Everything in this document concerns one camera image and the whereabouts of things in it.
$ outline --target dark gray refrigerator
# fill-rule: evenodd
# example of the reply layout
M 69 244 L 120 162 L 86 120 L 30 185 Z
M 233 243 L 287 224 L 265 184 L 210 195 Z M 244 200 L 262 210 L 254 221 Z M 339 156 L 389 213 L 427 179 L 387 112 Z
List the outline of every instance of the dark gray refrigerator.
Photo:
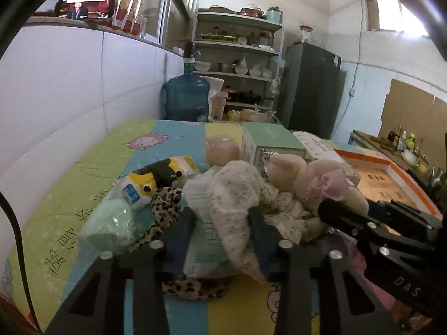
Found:
M 338 55 L 308 43 L 287 49 L 277 106 L 284 127 L 331 137 L 341 99 L 340 64 Z

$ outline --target leopard print fabric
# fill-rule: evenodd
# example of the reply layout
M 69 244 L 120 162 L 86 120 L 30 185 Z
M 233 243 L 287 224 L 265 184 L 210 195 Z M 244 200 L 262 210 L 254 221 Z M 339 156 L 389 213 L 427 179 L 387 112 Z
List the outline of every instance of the leopard print fabric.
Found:
M 165 228 L 177 223 L 182 211 L 180 199 L 182 198 L 181 188 L 161 188 L 155 191 L 149 209 L 155 216 L 155 221 L 143 236 L 133 245 L 129 252 L 134 252 L 138 248 L 157 239 Z M 164 294 L 187 298 L 191 300 L 208 300 L 210 298 L 220 298 L 227 290 L 230 282 L 229 277 L 218 279 L 195 279 L 187 278 L 185 275 L 172 282 L 163 282 L 162 290 Z

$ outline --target smartphone screen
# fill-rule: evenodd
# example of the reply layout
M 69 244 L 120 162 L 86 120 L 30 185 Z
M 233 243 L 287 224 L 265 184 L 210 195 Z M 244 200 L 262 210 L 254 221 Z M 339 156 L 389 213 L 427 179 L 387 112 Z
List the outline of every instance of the smartphone screen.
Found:
M 111 19 L 115 0 L 59 0 L 55 14 L 62 19 L 96 20 Z

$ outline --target shelf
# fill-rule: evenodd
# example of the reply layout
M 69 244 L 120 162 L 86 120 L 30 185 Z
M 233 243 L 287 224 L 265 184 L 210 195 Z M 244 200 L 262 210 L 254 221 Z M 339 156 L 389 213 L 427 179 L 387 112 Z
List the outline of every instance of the shelf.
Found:
M 239 50 L 242 52 L 254 52 L 254 53 L 269 55 L 270 57 L 276 57 L 279 55 L 279 53 L 274 50 L 266 50 L 266 49 L 256 48 L 254 46 L 243 46 L 242 44 L 237 44 L 237 43 L 221 43 L 219 41 L 196 40 L 195 44 L 196 44 L 196 46 L 203 46 L 206 48 L 233 49 L 233 50 Z
M 225 105 L 226 106 L 254 108 L 254 104 L 240 103 L 240 102 L 226 102 Z M 270 107 L 265 107 L 265 106 L 260 106 L 260 105 L 257 105 L 256 108 L 257 109 L 264 109 L 264 110 L 269 110 L 270 109 Z
M 250 16 L 243 16 L 238 14 L 227 14 L 224 12 L 198 12 L 198 21 L 215 21 L 222 23 L 231 23 L 244 26 L 252 26 L 262 30 L 270 32 L 277 32 L 284 28 L 284 25 L 267 21 L 264 19 L 258 19 Z
M 273 79 L 271 79 L 271 78 L 255 77 L 253 75 L 242 75 L 242 74 L 236 74 L 236 73 L 199 72 L 197 70 L 195 70 L 193 73 L 194 74 L 198 74 L 198 75 L 223 75 L 225 77 L 247 78 L 247 79 L 261 80 L 261 81 L 265 81 L 265 82 L 272 82 L 273 81 Z

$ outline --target power cord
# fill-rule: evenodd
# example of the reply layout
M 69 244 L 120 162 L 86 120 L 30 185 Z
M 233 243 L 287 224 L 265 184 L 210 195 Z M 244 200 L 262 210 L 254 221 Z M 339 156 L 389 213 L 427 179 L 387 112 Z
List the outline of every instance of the power cord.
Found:
M 28 302 L 28 307 L 30 308 L 30 314 L 31 317 L 33 318 L 34 325 L 36 326 L 37 331 L 42 333 L 42 330 L 40 329 L 39 326 L 39 322 L 37 321 L 36 313 L 34 311 L 33 302 L 31 301 L 31 293 L 30 288 L 28 286 L 28 278 L 26 276 L 25 256 L 23 253 L 23 241 L 22 241 L 22 232 L 20 231 L 20 225 L 16 215 L 14 214 L 13 208 L 11 207 L 11 205 L 8 203 L 8 201 L 1 192 L 0 192 L 0 208 L 2 208 L 2 210 L 6 214 L 6 217 L 8 217 L 9 222 L 11 223 L 11 226 L 13 228 L 14 238 L 16 240 L 16 247 L 17 247 L 17 257 L 19 260 L 20 275 L 22 277 L 22 283 L 23 283 L 23 289 L 25 291 L 26 301 Z
M 345 111 L 343 112 L 343 114 L 341 115 L 341 117 L 338 120 L 337 124 L 335 125 L 334 130 L 332 131 L 331 138 L 334 136 L 334 134 L 337 131 L 338 127 L 340 127 L 341 121 L 343 120 L 343 118 L 345 117 L 346 112 L 348 111 L 349 104 L 351 103 L 351 98 L 354 96 L 354 94 L 352 92 L 354 91 L 355 80 L 357 78 L 358 65 L 360 63 L 360 41 L 362 39 L 362 28 L 363 28 L 363 0 L 360 0 L 360 7 L 361 7 L 361 11 L 362 11 L 362 19 L 360 21 L 360 35 L 358 37 L 358 56 L 357 56 L 357 64 L 355 66 L 355 71 L 354 71 L 354 78 L 352 80 L 351 88 L 349 89 L 349 98 L 348 98 L 348 103 L 346 104 Z

